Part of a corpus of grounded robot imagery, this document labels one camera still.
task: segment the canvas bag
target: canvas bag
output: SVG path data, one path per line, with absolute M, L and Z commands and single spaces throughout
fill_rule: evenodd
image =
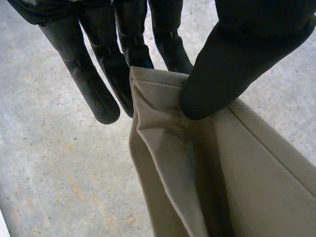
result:
M 187 119 L 186 79 L 131 68 L 130 152 L 154 236 L 316 236 L 316 168 L 241 100 Z

